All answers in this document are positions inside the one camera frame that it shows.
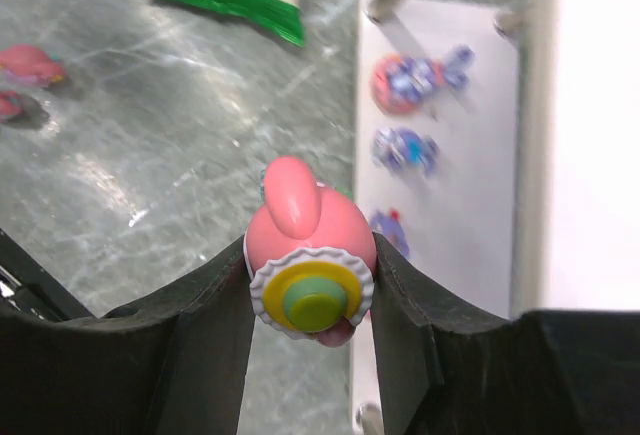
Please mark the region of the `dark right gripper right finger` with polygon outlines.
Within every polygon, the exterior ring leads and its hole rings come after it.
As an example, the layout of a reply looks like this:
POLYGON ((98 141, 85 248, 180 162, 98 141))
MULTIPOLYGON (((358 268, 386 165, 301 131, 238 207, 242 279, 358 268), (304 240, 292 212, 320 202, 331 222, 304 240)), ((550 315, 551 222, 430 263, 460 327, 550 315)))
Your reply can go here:
POLYGON ((509 321, 376 237, 371 309, 389 434, 635 434, 639 316, 536 310, 509 321))

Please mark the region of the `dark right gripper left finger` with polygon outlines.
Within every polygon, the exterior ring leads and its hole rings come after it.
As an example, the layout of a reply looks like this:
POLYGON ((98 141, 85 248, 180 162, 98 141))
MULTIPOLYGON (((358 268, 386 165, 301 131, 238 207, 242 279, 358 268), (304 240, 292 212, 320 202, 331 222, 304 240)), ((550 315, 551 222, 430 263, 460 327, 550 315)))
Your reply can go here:
POLYGON ((5 434, 233 434, 254 328, 243 244, 107 315, 1 305, 5 434))

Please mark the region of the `small purple bunny head toy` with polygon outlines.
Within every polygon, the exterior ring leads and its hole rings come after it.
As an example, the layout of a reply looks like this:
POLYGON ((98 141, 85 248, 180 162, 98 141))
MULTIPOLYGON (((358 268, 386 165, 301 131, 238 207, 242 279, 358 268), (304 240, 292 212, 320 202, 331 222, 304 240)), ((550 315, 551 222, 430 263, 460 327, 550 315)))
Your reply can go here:
POLYGON ((376 210, 369 218, 369 227, 384 236, 403 257, 410 257, 409 244, 397 210, 376 210))

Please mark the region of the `pink cup toy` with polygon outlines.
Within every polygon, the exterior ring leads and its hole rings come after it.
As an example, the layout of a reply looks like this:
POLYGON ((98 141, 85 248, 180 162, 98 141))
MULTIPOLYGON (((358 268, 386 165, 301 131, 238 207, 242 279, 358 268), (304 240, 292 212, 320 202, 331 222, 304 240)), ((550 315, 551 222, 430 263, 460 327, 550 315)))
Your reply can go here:
POLYGON ((292 339, 345 344, 374 294, 377 253, 367 220, 296 157, 273 160, 261 188, 263 203, 243 240, 255 315, 292 339))

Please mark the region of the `purple bunny blue ears toy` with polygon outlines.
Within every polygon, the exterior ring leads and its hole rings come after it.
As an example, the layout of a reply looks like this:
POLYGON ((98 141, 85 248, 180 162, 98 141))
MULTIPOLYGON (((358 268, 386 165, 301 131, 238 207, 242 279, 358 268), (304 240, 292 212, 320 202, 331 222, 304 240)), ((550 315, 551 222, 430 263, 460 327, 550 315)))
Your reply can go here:
POLYGON ((377 129, 371 143, 374 164, 392 173, 417 168, 430 176, 436 169, 438 155, 439 147, 432 137, 405 127, 377 129))

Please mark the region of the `purple bunny pink base toy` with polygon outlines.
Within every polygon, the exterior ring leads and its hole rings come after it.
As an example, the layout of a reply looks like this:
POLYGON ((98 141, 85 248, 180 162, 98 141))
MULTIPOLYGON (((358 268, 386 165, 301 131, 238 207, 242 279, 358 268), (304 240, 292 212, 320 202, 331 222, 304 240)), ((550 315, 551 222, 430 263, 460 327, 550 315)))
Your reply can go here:
POLYGON ((380 59, 370 78, 371 96, 388 115, 409 115, 440 92, 461 92, 469 84, 467 70, 475 53, 458 45, 443 58, 390 54, 380 59))

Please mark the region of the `pink striped bunny toy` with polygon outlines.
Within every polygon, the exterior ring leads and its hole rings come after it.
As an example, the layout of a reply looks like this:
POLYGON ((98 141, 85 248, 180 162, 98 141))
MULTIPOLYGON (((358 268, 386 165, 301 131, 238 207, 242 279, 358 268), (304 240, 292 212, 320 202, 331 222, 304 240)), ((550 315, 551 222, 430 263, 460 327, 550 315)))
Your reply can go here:
POLYGON ((5 123, 24 112, 21 96, 11 90, 0 91, 0 121, 5 123))

